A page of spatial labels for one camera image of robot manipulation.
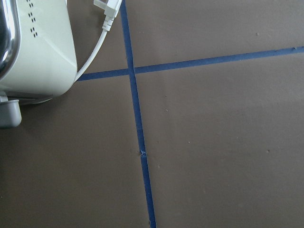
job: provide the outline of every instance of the blue tape strip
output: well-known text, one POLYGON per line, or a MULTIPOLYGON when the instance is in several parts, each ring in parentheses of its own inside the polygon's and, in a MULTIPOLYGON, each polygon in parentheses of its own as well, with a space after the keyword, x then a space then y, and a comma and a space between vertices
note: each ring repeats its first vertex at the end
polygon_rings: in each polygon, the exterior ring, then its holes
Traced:
POLYGON ((121 17, 122 17, 122 25, 123 25, 124 44, 125 44, 125 49, 126 49, 128 70, 129 70, 129 76, 130 76, 131 93, 132 93, 132 99, 133 99, 133 108, 134 108, 134 114, 135 114, 138 144, 139 144, 139 149, 142 153, 142 155, 141 155, 142 174, 143 174, 144 187, 145 187, 145 191, 146 191, 150 227, 156 228, 154 206, 153 206, 153 199, 152 199, 152 190, 151 190, 151 183, 150 183, 150 176, 149 176, 149 168, 148 168, 148 161, 147 161, 146 148, 145 148, 144 135, 143 135, 142 115, 141 115, 141 110, 140 110, 138 89, 137 89, 136 76, 135 76, 135 70, 134 70, 134 64, 133 64, 133 53, 132 53, 129 22, 128 22, 128 17, 127 17, 127 9, 126 9, 125 0, 123 0, 120 10, 121 10, 120 12, 121 12, 121 17))
POLYGON ((141 67, 135 68, 135 73, 140 74, 140 73, 148 73, 148 72, 155 72, 155 71, 161 71, 161 70, 172 70, 172 69, 179 69, 179 68, 186 68, 186 67, 193 67, 193 66, 196 67, 196 66, 210 65, 210 64, 216 64, 216 63, 241 61, 241 60, 254 59, 254 58, 290 55, 290 54, 303 53, 303 52, 304 52, 304 47, 296 47, 296 48, 293 47, 293 48, 286 48, 286 49, 280 49, 280 50, 260 51, 260 52, 254 52, 254 53, 232 55, 232 56, 204 58, 204 59, 159 64, 159 65, 152 65, 152 66, 144 66, 144 67, 141 66, 141 67))
POLYGON ((129 74, 128 69, 111 70, 111 71, 104 71, 99 73, 84 74, 77 81, 86 81, 86 80, 105 78, 105 77, 124 76, 128 74, 129 74))

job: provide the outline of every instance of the brown surface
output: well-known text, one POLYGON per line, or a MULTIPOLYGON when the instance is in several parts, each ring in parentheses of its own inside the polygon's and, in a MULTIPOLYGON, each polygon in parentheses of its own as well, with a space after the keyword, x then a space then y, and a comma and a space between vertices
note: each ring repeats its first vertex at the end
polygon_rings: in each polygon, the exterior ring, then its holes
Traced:
POLYGON ((77 82, 0 131, 0 227, 149 227, 129 78, 77 82))
POLYGON ((303 226, 303 61, 137 76, 158 228, 303 226))
POLYGON ((137 67, 303 45, 300 0, 127 0, 137 67))
MULTIPOLYGON (((89 58, 102 32, 104 11, 93 5, 93 0, 69 0, 68 12, 76 49, 78 69, 89 58)), ((126 69, 127 61, 120 14, 96 58, 85 73, 126 69)))

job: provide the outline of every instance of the power cord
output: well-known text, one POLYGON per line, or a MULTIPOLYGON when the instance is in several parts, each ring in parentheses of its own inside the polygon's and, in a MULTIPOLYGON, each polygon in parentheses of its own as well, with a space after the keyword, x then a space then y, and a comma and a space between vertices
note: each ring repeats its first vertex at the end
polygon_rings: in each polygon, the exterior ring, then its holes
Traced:
POLYGON ((102 0, 94 0, 94 5, 104 10, 105 19, 103 24, 103 31, 100 35, 100 38, 92 54, 85 62, 85 64, 82 66, 82 68, 77 72, 74 82, 76 82, 81 77, 81 75, 88 69, 88 67, 93 62, 94 58, 96 57, 98 51, 100 50, 105 40, 107 32, 110 31, 113 21, 117 17, 121 4, 122 4, 122 0, 107 0, 107 2, 103 2, 102 0))

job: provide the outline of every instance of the shiny metal trim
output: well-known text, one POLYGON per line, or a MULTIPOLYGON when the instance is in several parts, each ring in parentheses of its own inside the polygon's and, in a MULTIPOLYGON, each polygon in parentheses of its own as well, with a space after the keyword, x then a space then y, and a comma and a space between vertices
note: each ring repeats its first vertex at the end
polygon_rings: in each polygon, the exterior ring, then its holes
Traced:
POLYGON ((20 47, 16 0, 0 2, 0 80, 14 64, 20 47))

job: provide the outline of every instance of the blue line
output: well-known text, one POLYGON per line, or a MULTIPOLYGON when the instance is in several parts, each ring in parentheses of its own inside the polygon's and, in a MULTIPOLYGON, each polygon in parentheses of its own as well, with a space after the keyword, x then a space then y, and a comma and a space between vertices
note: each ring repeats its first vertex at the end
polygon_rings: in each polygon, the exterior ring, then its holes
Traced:
POLYGON ((141 151, 142 174, 143 174, 144 187, 145 187, 145 191, 146 191, 150 227, 156 228, 154 206, 153 206, 153 199, 152 199, 152 190, 151 190, 149 168, 148 168, 148 160, 147 160, 146 147, 145 147, 144 135, 143 135, 142 115, 141 115, 140 104, 139 104, 138 89, 137 89, 136 76, 135 76, 134 63, 133 63, 133 53, 132 53, 132 45, 131 45, 131 38, 130 38, 129 22, 128 22, 128 17, 127 17, 127 9, 126 9, 125 0, 123 0, 120 10, 121 10, 121 17, 122 17, 122 25, 123 25, 123 38, 124 38, 126 55, 127 55, 129 76, 130 76, 131 93, 132 93, 132 99, 133 99, 133 108, 134 108, 134 114, 135 114, 137 138, 138 138, 139 149, 141 151))
POLYGON ((185 67, 193 67, 193 66, 196 67, 196 66, 203 66, 203 65, 210 65, 210 64, 217 64, 217 63, 241 61, 241 60, 254 59, 254 58, 290 55, 290 54, 303 53, 303 52, 304 52, 304 47, 296 47, 296 48, 293 47, 293 48, 286 48, 286 49, 280 49, 280 50, 260 51, 260 52, 231 55, 231 56, 203 58, 203 59, 197 59, 197 60, 166 63, 166 64, 159 64, 159 65, 152 65, 152 66, 144 66, 144 67, 141 66, 141 67, 135 68, 135 73, 140 74, 140 73, 148 73, 148 72, 155 72, 155 71, 161 71, 161 70, 172 70, 172 69, 179 69, 179 68, 185 68, 185 67))
POLYGON ((105 77, 124 76, 128 74, 129 74, 128 69, 111 70, 111 71, 104 71, 98 73, 84 74, 77 81, 86 81, 86 80, 105 78, 105 77))

